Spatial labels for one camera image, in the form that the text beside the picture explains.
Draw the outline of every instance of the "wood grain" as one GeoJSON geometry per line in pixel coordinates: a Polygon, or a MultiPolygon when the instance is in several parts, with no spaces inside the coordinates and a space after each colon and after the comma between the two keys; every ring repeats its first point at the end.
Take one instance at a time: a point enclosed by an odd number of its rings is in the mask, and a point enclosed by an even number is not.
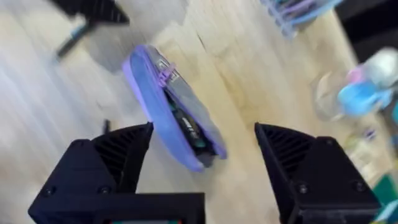
{"type": "MultiPolygon", "coordinates": [[[[193,174],[155,135],[139,191],[204,191],[208,223],[278,223],[254,122],[340,141],[350,133],[312,107],[314,78],[356,63],[334,12],[286,40],[257,0],[119,3],[131,25],[99,28],[59,63],[55,49],[81,20],[46,1],[0,2],[0,223],[32,223],[27,209],[72,140],[99,135],[105,118],[113,128],[146,122],[120,70],[137,44],[153,44],[177,64],[229,151],[193,174]]],[[[391,166],[386,153],[380,161],[381,172],[391,166]]]]}

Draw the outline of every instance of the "black tripod leg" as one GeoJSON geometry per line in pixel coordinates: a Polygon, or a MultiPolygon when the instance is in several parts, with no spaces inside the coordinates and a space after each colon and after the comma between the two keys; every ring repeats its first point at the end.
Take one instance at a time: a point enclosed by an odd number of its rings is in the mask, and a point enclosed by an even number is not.
{"type": "Polygon", "coordinates": [[[103,126],[103,130],[102,130],[103,134],[108,134],[109,132],[111,132],[111,121],[106,119],[104,121],[104,126],[103,126]]]}
{"type": "Polygon", "coordinates": [[[67,40],[62,47],[57,51],[57,57],[64,57],[86,34],[91,32],[95,28],[96,24],[92,22],[87,22],[82,27],[79,27],[73,32],[72,37],[67,40]]]}

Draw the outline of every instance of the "gray fabric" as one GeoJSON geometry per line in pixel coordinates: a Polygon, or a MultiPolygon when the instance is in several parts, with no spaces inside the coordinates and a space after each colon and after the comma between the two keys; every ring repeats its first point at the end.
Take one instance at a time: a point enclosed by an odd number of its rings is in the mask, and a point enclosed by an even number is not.
{"type": "MultiPolygon", "coordinates": [[[[147,46],[147,51],[151,60],[156,65],[158,72],[170,65],[154,47],[147,46]]],[[[170,93],[173,100],[202,128],[205,136],[213,143],[216,153],[224,159],[226,157],[226,147],[218,128],[210,119],[205,106],[199,101],[191,87],[177,70],[174,70],[172,76],[167,81],[165,90],[170,93]]]]}

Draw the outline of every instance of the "blue object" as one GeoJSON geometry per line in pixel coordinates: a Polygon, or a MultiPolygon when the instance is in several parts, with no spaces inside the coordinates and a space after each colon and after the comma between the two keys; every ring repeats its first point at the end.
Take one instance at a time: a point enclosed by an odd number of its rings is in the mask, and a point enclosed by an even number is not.
{"type": "Polygon", "coordinates": [[[395,105],[394,109],[392,110],[392,119],[398,125],[398,103],[395,105]]]}
{"type": "Polygon", "coordinates": [[[333,9],[335,6],[337,6],[338,4],[340,4],[343,0],[331,0],[331,1],[325,1],[323,4],[320,4],[320,6],[318,6],[318,8],[311,10],[309,13],[297,17],[295,19],[292,19],[290,21],[290,23],[294,26],[303,22],[307,22],[311,19],[314,19],[320,15],[322,15],[323,13],[327,12],[330,9],[333,9]]]}
{"type": "Polygon", "coordinates": [[[379,90],[370,81],[349,84],[339,92],[338,101],[344,114],[362,116],[372,111],[379,102],[381,108],[388,106],[392,101],[392,90],[379,90]]]}

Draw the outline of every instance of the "screw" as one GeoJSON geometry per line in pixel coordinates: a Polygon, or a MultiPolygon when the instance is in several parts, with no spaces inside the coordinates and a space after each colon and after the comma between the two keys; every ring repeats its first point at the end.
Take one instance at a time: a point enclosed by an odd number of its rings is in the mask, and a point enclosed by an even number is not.
{"type": "Polygon", "coordinates": [[[308,187],[305,184],[300,184],[298,186],[298,192],[300,192],[300,194],[306,194],[308,193],[308,187]]]}
{"type": "Polygon", "coordinates": [[[354,188],[358,192],[364,192],[366,190],[366,185],[364,183],[362,183],[361,181],[355,181],[354,188]]]}
{"type": "Polygon", "coordinates": [[[105,186],[105,187],[101,187],[101,188],[99,188],[99,191],[98,191],[100,194],[109,194],[109,193],[111,193],[111,188],[110,187],[107,187],[107,186],[105,186]]]}
{"type": "Polygon", "coordinates": [[[49,197],[55,193],[55,187],[50,187],[43,189],[43,196],[44,197],[49,197]]]}

